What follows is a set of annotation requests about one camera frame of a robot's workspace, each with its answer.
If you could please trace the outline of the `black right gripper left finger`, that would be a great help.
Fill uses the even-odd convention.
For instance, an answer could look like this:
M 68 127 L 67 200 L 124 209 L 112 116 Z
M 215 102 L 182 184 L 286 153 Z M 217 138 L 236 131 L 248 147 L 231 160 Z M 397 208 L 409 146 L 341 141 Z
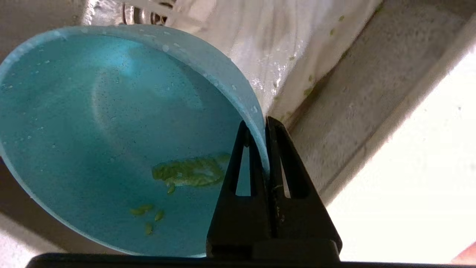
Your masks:
M 244 148 L 248 148 L 249 196 L 236 194 Z M 257 242 L 271 238 L 266 175 L 247 125 L 239 125 L 218 201 L 207 234 L 208 258 L 251 258 Z

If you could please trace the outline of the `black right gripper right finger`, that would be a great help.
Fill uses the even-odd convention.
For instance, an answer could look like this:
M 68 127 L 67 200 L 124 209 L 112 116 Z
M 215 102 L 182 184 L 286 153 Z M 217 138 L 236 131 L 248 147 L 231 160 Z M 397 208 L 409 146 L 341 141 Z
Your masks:
M 267 117 L 273 244 L 289 260 L 338 260 L 343 243 L 284 124 Z

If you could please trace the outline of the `chopped green vegetables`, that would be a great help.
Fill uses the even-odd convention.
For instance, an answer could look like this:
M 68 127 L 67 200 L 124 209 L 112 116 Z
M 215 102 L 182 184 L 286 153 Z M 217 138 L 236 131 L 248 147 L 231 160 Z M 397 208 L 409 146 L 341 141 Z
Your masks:
M 202 225 L 210 215 L 231 153 L 223 151 L 158 163 L 148 172 L 139 170 L 128 179 L 130 190 L 140 190 L 131 215 L 144 221 L 145 235 L 159 224 L 185 224 L 198 217 Z

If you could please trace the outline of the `teal bowl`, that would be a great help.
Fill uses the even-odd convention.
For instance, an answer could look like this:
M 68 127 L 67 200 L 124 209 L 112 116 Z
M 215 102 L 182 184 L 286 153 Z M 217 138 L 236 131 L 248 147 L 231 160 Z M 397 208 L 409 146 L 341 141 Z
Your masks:
M 265 173 L 265 122 L 249 81 L 216 47 L 154 25 L 74 26 L 0 63 L 0 155 L 50 215 L 132 255 L 205 253 L 222 183 L 177 185 L 152 169 L 231 154 L 241 122 Z

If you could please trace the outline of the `stainless steel sink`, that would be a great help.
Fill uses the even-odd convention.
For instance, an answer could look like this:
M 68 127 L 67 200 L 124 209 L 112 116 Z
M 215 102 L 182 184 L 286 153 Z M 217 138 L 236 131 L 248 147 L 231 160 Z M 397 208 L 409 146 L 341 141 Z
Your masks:
M 0 0 L 0 63 L 54 29 L 127 26 L 124 2 L 201 25 L 151 0 Z M 463 126 L 474 122 L 476 93 L 444 94 L 425 116 L 420 105 L 461 55 L 454 45 L 463 34 L 476 41 L 470 26 L 476 0 L 382 0 L 299 108 L 275 118 L 328 209 L 344 260 L 447 262 L 476 240 L 476 129 Z M 124 253 L 50 215 L 0 155 L 0 268 L 46 252 Z

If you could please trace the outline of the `white cloth with green bits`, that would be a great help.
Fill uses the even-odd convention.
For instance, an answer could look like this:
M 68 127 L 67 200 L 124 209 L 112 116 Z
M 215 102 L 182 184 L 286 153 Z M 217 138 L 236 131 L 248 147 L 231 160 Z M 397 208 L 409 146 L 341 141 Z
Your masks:
M 263 114 L 288 118 L 340 61 L 382 0 L 174 0 L 200 26 L 165 25 L 212 44 L 240 68 Z

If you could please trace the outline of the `metal sink drain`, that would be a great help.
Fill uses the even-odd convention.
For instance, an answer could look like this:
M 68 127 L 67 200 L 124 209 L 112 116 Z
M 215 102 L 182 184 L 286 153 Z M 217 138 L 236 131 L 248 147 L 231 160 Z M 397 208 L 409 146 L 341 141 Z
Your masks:
M 151 1 L 172 10 L 177 0 Z M 168 20 L 168 17 L 165 14 L 149 12 L 142 7 L 137 7 L 127 2 L 122 4 L 122 13 L 123 23 L 126 25 L 148 24 L 164 26 L 165 22 Z

